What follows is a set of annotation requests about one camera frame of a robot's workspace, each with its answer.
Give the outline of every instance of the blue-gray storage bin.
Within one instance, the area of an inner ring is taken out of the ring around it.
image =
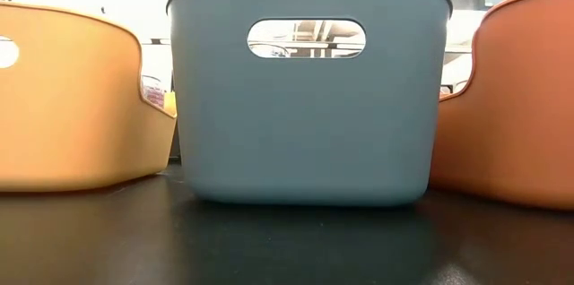
[[[186,179],[230,203],[398,205],[428,183],[450,0],[169,0]],[[351,20],[352,58],[262,58],[268,19]]]

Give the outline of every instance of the bin handle cutout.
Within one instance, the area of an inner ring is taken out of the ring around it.
[[[267,19],[248,32],[249,50],[263,58],[352,58],[366,46],[365,31],[352,20]]]
[[[20,49],[10,38],[0,35],[0,70],[16,64],[20,57]]]

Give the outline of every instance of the orange storage bin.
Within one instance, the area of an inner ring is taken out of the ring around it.
[[[19,48],[0,68],[0,191],[107,186],[166,168],[174,99],[142,94],[134,34],[61,9],[0,3],[0,36]]]
[[[430,185],[574,209],[574,0],[508,0],[474,35],[473,73],[441,97]]]

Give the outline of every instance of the yellow storage bin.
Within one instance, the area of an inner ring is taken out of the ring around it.
[[[166,168],[176,124],[142,94],[130,31],[66,10],[0,2],[0,36],[19,48],[0,68],[0,191],[107,186]]]

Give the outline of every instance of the black table surface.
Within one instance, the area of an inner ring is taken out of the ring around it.
[[[574,284],[574,214],[429,191],[398,209],[198,201],[158,177],[0,194],[0,284]]]

